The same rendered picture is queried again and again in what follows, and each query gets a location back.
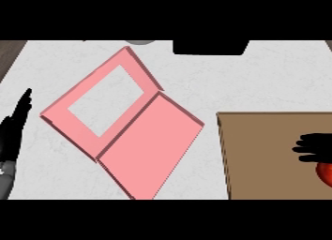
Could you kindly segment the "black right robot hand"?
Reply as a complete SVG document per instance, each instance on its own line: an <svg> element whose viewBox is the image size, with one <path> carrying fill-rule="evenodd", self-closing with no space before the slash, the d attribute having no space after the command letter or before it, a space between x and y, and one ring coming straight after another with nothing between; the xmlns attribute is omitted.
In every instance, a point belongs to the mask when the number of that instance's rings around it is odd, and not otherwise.
<svg viewBox="0 0 332 240"><path fill-rule="evenodd" d="M302 162L332 164L332 133L303 134L293 151Z"/></svg>

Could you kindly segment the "black appliance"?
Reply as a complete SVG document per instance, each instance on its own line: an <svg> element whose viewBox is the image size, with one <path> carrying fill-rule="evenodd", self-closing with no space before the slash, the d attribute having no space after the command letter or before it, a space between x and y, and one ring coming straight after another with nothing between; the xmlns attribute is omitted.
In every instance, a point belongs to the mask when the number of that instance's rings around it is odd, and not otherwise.
<svg viewBox="0 0 332 240"><path fill-rule="evenodd" d="M173 41L173 52L184 55L241 55L249 47L249 40L204 41L201 43L189 40Z"/></svg>

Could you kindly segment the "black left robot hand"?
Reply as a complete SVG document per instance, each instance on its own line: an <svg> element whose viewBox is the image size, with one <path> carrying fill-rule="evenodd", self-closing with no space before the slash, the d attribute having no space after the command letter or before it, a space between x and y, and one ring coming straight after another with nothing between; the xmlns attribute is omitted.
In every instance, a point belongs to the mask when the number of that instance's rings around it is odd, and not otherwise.
<svg viewBox="0 0 332 240"><path fill-rule="evenodd" d="M15 162L20 156L23 132L33 108L33 89L28 89L18 100L12 115L0 124L0 168L8 161Z"/></svg>

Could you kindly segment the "pink tray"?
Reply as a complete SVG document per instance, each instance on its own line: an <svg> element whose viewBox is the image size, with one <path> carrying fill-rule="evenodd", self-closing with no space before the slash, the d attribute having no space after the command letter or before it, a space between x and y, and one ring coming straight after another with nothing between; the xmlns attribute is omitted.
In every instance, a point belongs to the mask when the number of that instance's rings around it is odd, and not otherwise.
<svg viewBox="0 0 332 240"><path fill-rule="evenodd" d="M98 135L70 107L116 68L144 94ZM204 122L166 95L130 47L123 47L40 113L42 119L110 173L132 199L153 199L204 128Z"/></svg>

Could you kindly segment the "brown cardboard box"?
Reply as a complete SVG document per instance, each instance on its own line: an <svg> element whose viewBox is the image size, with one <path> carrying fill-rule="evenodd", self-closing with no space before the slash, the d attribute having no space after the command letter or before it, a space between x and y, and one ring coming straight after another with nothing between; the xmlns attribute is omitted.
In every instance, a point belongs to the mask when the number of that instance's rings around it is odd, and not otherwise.
<svg viewBox="0 0 332 240"><path fill-rule="evenodd" d="M332 199L317 165L293 151L303 134L332 133L332 112L222 112L218 124L234 200Z"/></svg>

